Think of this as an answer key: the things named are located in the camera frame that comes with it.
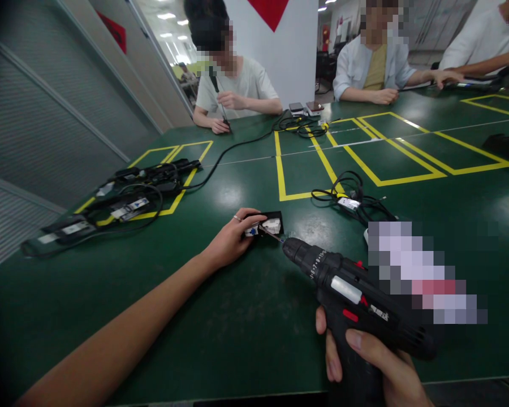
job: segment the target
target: electric screwdriver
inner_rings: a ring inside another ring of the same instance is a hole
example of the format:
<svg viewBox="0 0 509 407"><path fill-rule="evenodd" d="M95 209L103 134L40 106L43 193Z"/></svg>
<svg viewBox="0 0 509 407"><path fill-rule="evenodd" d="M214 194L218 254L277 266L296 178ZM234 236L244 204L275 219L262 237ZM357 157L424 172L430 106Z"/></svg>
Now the electric screwdriver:
<svg viewBox="0 0 509 407"><path fill-rule="evenodd" d="M435 357L430 334L413 321L410 311L369 283L362 265L293 237L284 242L283 252L315 282L317 301L337 344L343 379L330 391L331 404L385 406L382 373L348 345L349 328L376 336L393 351L423 360Z"/></svg>

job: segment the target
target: table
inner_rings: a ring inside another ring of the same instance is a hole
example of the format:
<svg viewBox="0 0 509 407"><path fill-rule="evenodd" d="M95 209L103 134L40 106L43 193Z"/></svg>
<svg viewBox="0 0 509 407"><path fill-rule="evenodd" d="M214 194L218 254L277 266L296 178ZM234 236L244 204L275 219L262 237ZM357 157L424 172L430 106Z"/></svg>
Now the table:
<svg viewBox="0 0 509 407"><path fill-rule="evenodd" d="M366 262L362 225L309 198L344 170L362 175L367 194L387 196L402 220L422 221L468 293L488 296L489 324L448 327L439 356L416 364L423 382L509 376L509 162L480 149L488 135L509 134L509 97L479 96L424 89L391 107L326 105L324 119L344 119L330 136L271 134L230 151L206 186L168 202L140 233L44 261L15 254L0 266L0 379L11 398L201 251L242 206L280 210L289 235ZM133 164L200 159L205 169L188 177L197 183L224 148L273 120L233 120L227 136L172 129ZM332 148L377 137L389 140ZM324 390L316 307L309 279L260 242L195 293L109 403Z"/></svg>

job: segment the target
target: screwdriver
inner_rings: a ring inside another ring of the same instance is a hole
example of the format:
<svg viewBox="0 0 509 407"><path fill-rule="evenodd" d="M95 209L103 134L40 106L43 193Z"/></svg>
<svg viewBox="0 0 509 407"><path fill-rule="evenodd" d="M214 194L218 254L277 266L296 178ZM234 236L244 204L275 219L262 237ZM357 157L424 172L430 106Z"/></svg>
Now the screwdriver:
<svg viewBox="0 0 509 407"><path fill-rule="evenodd" d="M260 229L260 230L261 230L262 232L264 232L264 233L267 233L268 235L270 235L270 236L271 236L271 237L273 237L274 239L279 240L281 243L284 243L284 240L283 240L283 239L279 238L278 236L274 235L273 233L268 232L268 230L267 230L264 226L262 226L262 225L258 225L258 229Z"/></svg>

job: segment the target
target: black hair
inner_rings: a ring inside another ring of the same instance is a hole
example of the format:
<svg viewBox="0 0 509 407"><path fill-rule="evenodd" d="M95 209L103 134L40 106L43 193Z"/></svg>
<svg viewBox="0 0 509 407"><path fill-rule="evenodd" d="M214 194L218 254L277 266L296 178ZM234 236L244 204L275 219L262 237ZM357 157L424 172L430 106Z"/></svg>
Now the black hair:
<svg viewBox="0 0 509 407"><path fill-rule="evenodd" d="M224 0L185 0L185 14L189 21L207 17L217 17L228 21L228 12Z"/></svg>
<svg viewBox="0 0 509 407"><path fill-rule="evenodd" d="M223 50L230 22L224 0L185 0L184 8L198 50Z"/></svg>

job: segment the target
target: white t-shirt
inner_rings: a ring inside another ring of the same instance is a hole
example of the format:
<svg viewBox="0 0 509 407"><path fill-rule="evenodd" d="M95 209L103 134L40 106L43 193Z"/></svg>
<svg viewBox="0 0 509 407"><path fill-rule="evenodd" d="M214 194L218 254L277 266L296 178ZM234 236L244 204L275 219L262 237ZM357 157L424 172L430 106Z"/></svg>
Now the white t-shirt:
<svg viewBox="0 0 509 407"><path fill-rule="evenodd" d="M469 19L443 54L439 69L458 68L509 52L509 24L499 7Z"/></svg>
<svg viewBox="0 0 509 407"><path fill-rule="evenodd" d="M279 98L268 77L266 69L253 59L243 58L243 68L237 78L230 78L223 73L217 73L217 85L220 92L232 91L240 96L252 99L276 99ZM196 106L208 112L221 111L217 104L215 87L206 73L200 78L198 99ZM252 110L229 110L225 108L228 119L254 116L259 113Z"/></svg>

